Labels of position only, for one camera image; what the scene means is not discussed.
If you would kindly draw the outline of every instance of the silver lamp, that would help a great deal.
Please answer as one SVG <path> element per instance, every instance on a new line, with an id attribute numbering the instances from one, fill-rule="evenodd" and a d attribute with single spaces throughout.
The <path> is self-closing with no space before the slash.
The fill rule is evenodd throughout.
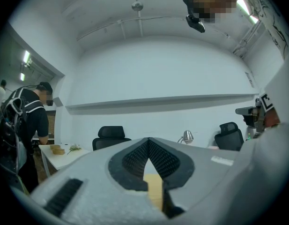
<path id="1" fill-rule="evenodd" d="M 182 137 L 178 140 L 178 142 L 179 142 L 179 141 L 181 141 L 181 143 L 182 143 L 182 141 L 184 141 L 186 144 L 192 143 L 192 141 L 193 141 L 193 135 L 192 135 L 192 133 L 191 133 L 189 130 L 186 130 L 186 131 L 184 132 L 184 136 L 182 136 Z"/>

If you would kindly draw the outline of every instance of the black pants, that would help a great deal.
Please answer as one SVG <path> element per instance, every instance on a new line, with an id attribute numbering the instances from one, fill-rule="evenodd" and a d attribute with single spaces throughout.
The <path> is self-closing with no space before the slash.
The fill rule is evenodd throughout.
<path id="1" fill-rule="evenodd" d="M 27 154 L 27 162 L 19 170 L 18 175 L 21 177 L 29 193 L 39 185 L 33 155 Z"/>

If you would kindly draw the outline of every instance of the ceiling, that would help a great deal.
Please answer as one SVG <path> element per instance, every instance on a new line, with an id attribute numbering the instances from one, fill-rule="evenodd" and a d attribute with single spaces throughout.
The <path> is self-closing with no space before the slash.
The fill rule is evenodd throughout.
<path id="1" fill-rule="evenodd" d="M 0 80 L 12 79 L 22 85 L 35 85 L 49 82 L 54 74 L 40 64 L 31 54 L 33 61 L 30 68 L 22 66 L 25 50 L 4 30 L 0 35 Z M 25 74 L 25 80 L 20 80 L 20 73 Z"/>
<path id="2" fill-rule="evenodd" d="M 35 8 L 78 53 L 109 42 L 140 37 L 136 0 L 34 0 Z M 144 36 L 179 36 L 209 42 L 233 52 L 253 22 L 240 7 L 214 24 L 204 24 L 205 33 L 190 28 L 185 21 L 182 0 L 138 0 L 144 4 L 141 22 Z M 254 34 L 255 41 L 259 30 Z"/>

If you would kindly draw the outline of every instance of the chair headrest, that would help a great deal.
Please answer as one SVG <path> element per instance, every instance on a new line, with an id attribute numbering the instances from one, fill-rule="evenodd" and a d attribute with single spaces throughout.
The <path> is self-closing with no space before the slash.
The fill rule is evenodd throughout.
<path id="1" fill-rule="evenodd" d="M 105 139 L 124 139 L 126 136 L 122 126 L 101 127 L 97 135 Z"/>
<path id="2" fill-rule="evenodd" d="M 234 122 L 224 123 L 220 125 L 219 127 L 220 127 L 222 135 L 227 135 L 227 134 L 238 131 L 238 126 Z"/>

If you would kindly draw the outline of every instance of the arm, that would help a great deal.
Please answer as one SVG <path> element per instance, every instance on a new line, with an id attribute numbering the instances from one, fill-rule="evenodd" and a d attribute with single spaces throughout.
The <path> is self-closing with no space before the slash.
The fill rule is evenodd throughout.
<path id="1" fill-rule="evenodd" d="M 37 126 L 37 134 L 41 145 L 46 145 L 49 139 L 49 120 L 45 109 L 40 109 L 39 122 Z"/>

